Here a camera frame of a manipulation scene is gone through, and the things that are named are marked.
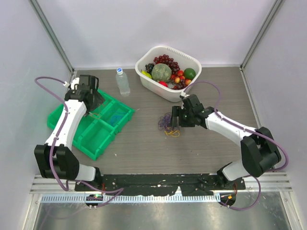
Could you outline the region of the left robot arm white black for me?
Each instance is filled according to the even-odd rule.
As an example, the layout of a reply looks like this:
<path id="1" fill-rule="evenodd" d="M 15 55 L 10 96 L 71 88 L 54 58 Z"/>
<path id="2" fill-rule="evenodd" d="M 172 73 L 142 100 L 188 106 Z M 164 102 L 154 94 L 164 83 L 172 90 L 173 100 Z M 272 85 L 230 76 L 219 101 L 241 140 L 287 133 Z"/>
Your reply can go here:
<path id="1" fill-rule="evenodd" d="M 86 166 L 77 160 L 71 151 L 73 138 L 81 119 L 103 104 L 105 99 L 98 92 L 99 79 L 92 75 L 81 75 L 71 82 L 61 81 L 68 90 L 60 98 L 35 79 L 35 83 L 56 97 L 62 104 L 60 118 L 43 145 L 36 145 L 35 159 L 43 178 L 55 179 L 64 191 L 68 183 L 62 180 L 85 184 L 91 191 L 97 191 L 102 185 L 99 168 Z"/>

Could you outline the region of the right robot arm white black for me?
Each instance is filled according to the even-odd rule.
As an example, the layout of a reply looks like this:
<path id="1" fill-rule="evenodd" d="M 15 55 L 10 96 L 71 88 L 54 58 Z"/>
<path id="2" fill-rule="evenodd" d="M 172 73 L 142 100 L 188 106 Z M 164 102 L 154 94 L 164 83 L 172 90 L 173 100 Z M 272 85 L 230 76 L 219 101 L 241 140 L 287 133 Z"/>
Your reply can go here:
<path id="1" fill-rule="evenodd" d="M 204 107 L 194 94 L 181 99 L 181 106 L 172 107 L 172 128 L 201 126 L 226 137 L 240 147 L 241 159 L 217 171 L 216 182 L 220 188 L 228 189 L 238 178 L 258 178 L 281 161 L 277 144 L 267 128 L 244 126 L 211 106 Z"/>

